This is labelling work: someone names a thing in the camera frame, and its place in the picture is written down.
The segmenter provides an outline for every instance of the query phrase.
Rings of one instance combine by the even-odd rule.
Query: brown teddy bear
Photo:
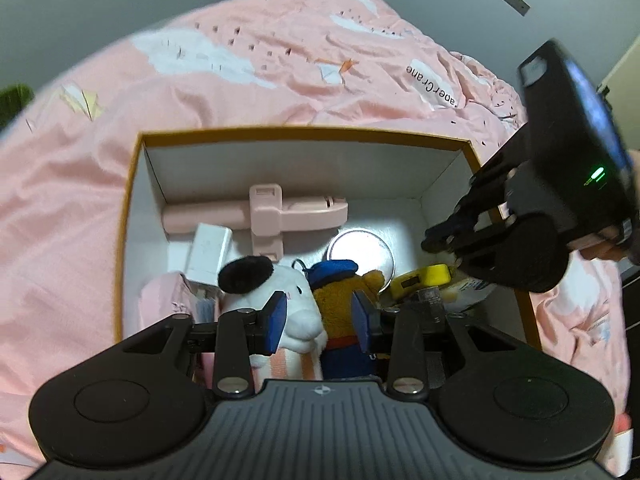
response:
[[[328,343],[321,356],[325,379],[360,377],[375,373],[374,362],[360,351],[351,323],[351,297],[362,290],[376,303],[385,277],[380,270],[356,274],[358,265],[351,260],[327,260],[305,269]]]

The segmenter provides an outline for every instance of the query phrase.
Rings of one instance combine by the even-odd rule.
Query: blue hat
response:
[[[358,264],[353,260],[325,260],[305,271],[311,291],[356,275]]]

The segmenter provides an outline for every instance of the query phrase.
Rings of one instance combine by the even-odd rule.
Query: bed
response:
[[[116,237],[140,131],[367,125],[468,139],[484,162],[525,122],[511,86],[381,0],[227,0],[57,78],[0,144],[0,478],[43,460],[27,420],[34,391],[123,335]],[[623,415],[615,264],[574,254],[531,303],[542,348],[599,379]]]

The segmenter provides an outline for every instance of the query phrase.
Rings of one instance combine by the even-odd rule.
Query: green indicator light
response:
[[[601,166],[591,174],[591,179],[598,178],[604,173],[604,168]]]

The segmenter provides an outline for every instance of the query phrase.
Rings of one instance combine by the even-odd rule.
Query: cardboard box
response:
[[[146,282],[184,271],[193,235],[167,236],[166,204],[246,200],[254,184],[277,183],[284,196],[345,197],[349,219],[389,245],[396,276],[451,254],[423,252],[424,230],[443,221],[480,167],[467,140],[365,128],[282,126],[143,133],[133,157],[118,238],[116,316],[120,336],[138,330],[138,296]],[[318,262],[338,230],[284,234],[289,265]],[[235,231],[229,260],[252,251],[251,235]],[[529,295],[498,288],[486,320],[540,348]]]

